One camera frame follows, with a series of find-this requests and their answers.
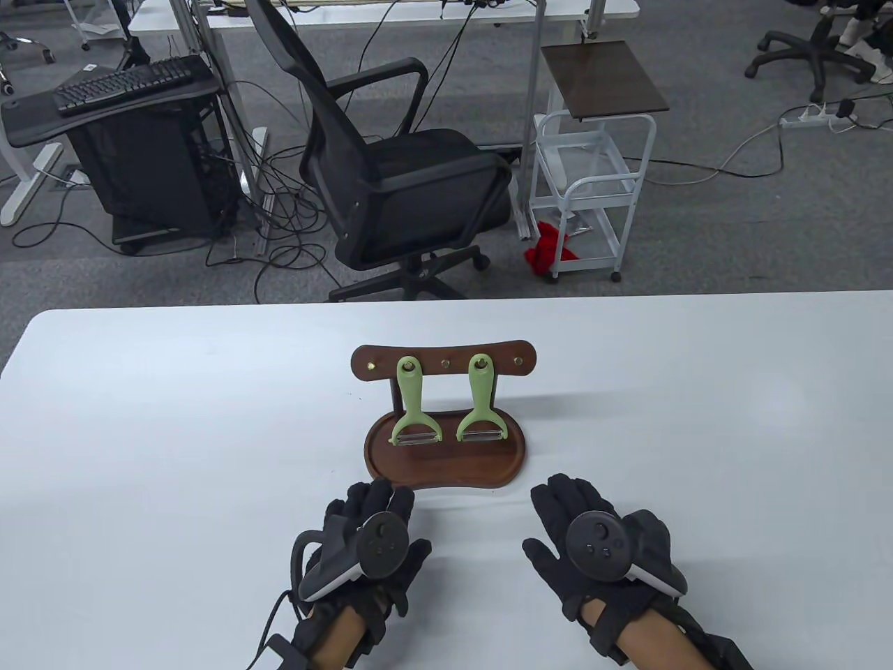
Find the peeler handle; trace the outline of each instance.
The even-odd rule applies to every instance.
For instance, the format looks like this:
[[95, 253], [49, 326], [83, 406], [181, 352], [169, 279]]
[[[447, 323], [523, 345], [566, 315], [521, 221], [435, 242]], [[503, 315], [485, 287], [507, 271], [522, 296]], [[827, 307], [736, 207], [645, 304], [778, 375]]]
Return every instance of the peeler handle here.
[[508, 437], [508, 426], [505, 425], [503, 418], [493, 411], [493, 388], [496, 386], [493, 359], [487, 354], [472, 356], [472, 360], [468, 363], [468, 380], [472, 385], [474, 408], [459, 423], [455, 432], [456, 440], [462, 442], [468, 427], [478, 421], [495, 424], [502, 433], [501, 438], [505, 440]]

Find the chair armrest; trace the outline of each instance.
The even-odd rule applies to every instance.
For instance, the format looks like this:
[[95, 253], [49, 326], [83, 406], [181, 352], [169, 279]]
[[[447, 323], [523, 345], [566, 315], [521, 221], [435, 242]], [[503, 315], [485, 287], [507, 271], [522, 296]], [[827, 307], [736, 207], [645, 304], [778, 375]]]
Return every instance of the chair armrest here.
[[400, 123], [400, 129], [397, 131], [398, 135], [403, 135], [404, 133], [409, 132], [410, 126], [413, 124], [413, 119], [415, 118], [415, 113], [419, 110], [421, 96], [425, 92], [425, 87], [428, 86], [428, 69], [418, 58], [404, 58], [403, 60], [394, 61], [393, 63], [381, 65], [377, 68], [363, 70], [356, 74], [348, 74], [346, 77], [327, 81], [326, 86], [332, 96], [338, 100], [340, 97], [351, 91], [355, 91], [358, 88], [412, 73], [418, 74], [419, 80], [415, 84], [413, 99], [409, 103], [409, 109], [406, 111], [406, 116]]
[[425, 186], [437, 181], [457, 179], [476, 172], [498, 173], [500, 171], [505, 171], [511, 178], [512, 168], [508, 166], [508, 163], [502, 157], [484, 152], [468, 158], [450, 161], [449, 163], [432, 165], [415, 172], [388, 177], [381, 181], [380, 189], [383, 192], [392, 193], [394, 191]]

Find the gray carpet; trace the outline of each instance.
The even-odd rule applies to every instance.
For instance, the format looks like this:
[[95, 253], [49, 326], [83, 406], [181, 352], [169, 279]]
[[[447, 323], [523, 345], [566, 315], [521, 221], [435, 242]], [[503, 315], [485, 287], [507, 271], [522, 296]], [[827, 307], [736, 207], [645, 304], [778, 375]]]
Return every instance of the gray carpet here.
[[[754, 81], [742, 71], [755, 43], [769, 29], [807, 35], [815, 13], [781, 0], [717, 3], [713, 0], [640, 0], [637, 21], [617, 21], [608, 38], [630, 41], [637, 56], [672, 108], [658, 117], [655, 157], [718, 164], [744, 138], [770, 125], [784, 109], [806, 102], [810, 76], [802, 63], [776, 63]], [[84, 63], [116, 64], [118, 45], [80, 51], [75, 32], [59, 13], [0, 14], [4, 30], [50, 44], [58, 63], [46, 66], [40, 54], [4, 54], [21, 94], [57, 85]], [[369, 30], [325, 31], [305, 35], [328, 77], [355, 70]], [[412, 54], [429, 67], [437, 62], [454, 29], [383, 29], [364, 66]], [[530, 26], [476, 27], [467, 31], [449, 78], [426, 125], [455, 127], [480, 141], [520, 135]], [[557, 35], [548, 36], [555, 41]], [[300, 98], [250, 33], [228, 37], [240, 78], [263, 83], [294, 110]], [[164, 57], [166, 39], [144, 40]], [[545, 79], [541, 90], [545, 92]], [[350, 113], [367, 133], [390, 133], [409, 96], [409, 82], [365, 89]], [[834, 71], [829, 99], [859, 89]], [[264, 93], [243, 87], [254, 124], [271, 128], [272, 148], [303, 141], [298, 126]], [[864, 120], [887, 118], [885, 101], [866, 103]], [[470, 266], [446, 279], [470, 297], [601, 296], [744, 291], [806, 291], [893, 288], [893, 214], [889, 208], [887, 133], [854, 130], [835, 136], [825, 130], [793, 130], [785, 135], [786, 169], [764, 180], [721, 176], [694, 187], [648, 185], [639, 205], [624, 262], [623, 283], [603, 272], [563, 275], [558, 285], [534, 278], [522, 261], [525, 245], [513, 228], [480, 238], [493, 259], [487, 272]], [[70, 150], [60, 164], [75, 160]], [[771, 170], [777, 158], [772, 135], [758, 139], [732, 165], [744, 172]], [[294, 170], [294, 162], [285, 162]], [[0, 164], [0, 178], [5, 176]], [[689, 180], [702, 172], [654, 165], [660, 180]], [[8, 187], [0, 186], [0, 197]], [[77, 230], [59, 230], [39, 247], [12, 247], [11, 236], [57, 215], [61, 192], [47, 183], [21, 222], [0, 230], [0, 365], [12, 352], [29, 319], [52, 308], [233, 304], [253, 301], [252, 264], [204, 267], [204, 250], [161, 258], [125, 258], [103, 250]], [[76, 191], [64, 219], [88, 226], [108, 240], [110, 217], [92, 191]], [[314, 241], [331, 248], [330, 230]], [[248, 255], [253, 239], [238, 236], [237, 251]], [[213, 259], [232, 253], [214, 250]], [[334, 258], [327, 267], [339, 281], [361, 275]], [[333, 288], [319, 268], [268, 272], [260, 286], [263, 302], [323, 300]], [[375, 299], [394, 299], [394, 294]]]

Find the black office chair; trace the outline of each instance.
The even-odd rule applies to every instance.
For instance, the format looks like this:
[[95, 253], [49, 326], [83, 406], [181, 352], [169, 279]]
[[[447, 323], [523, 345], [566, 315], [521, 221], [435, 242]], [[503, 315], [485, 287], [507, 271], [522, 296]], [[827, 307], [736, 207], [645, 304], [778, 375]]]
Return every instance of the black office chair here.
[[[301, 178], [316, 189], [338, 242], [335, 257], [354, 270], [399, 263], [400, 269], [333, 290], [330, 301], [403, 289], [404, 300], [422, 291], [442, 298], [463, 295], [438, 279], [471, 260], [485, 270], [489, 259], [474, 237], [511, 215], [511, 169], [455, 130], [410, 132], [428, 71], [405, 58], [326, 81], [295, 31], [269, 0], [246, 0], [257, 33], [273, 59], [304, 85], [313, 123], [301, 161]], [[337, 100], [377, 81], [416, 73], [419, 81], [393, 138], [366, 144]], [[440, 257], [443, 248], [459, 249]], [[423, 255], [430, 254], [429, 259]]]
[[[874, 74], [874, 65], [863, 61], [861, 58], [843, 54], [837, 50], [838, 36], [832, 37], [831, 30], [834, 27], [834, 17], [837, 14], [837, 0], [828, 2], [828, 13], [822, 16], [818, 25], [813, 31], [813, 35], [809, 39], [802, 39], [789, 35], [786, 32], [778, 32], [770, 30], [765, 37], [756, 46], [760, 51], [767, 51], [768, 54], [758, 55], [751, 62], [747, 69], [744, 70], [744, 76], [753, 79], [756, 71], [761, 65], [773, 63], [774, 61], [801, 60], [807, 61], [809, 67], [813, 71], [813, 79], [815, 88], [812, 95], [809, 96], [811, 102], [820, 104], [825, 99], [825, 62], [840, 63], [847, 67], [853, 68], [855, 72], [855, 83], [864, 84], [872, 78]], [[772, 42], [781, 42], [788, 45], [789, 48], [779, 51], [769, 51]]]

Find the glove strap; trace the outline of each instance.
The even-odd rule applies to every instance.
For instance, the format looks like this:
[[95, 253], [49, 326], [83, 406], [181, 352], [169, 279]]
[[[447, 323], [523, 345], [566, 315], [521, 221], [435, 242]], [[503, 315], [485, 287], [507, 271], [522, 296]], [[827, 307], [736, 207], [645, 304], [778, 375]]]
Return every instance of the glove strap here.
[[617, 640], [623, 629], [631, 621], [636, 621], [645, 614], [659, 595], [657, 590], [645, 584], [631, 584], [622, 599], [613, 599], [612, 602], [605, 603], [605, 611], [595, 626], [587, 627], [589, 643], [599, 654], [609, 657], [618, 666], [622, 666], [629, 659], [617, 647]]

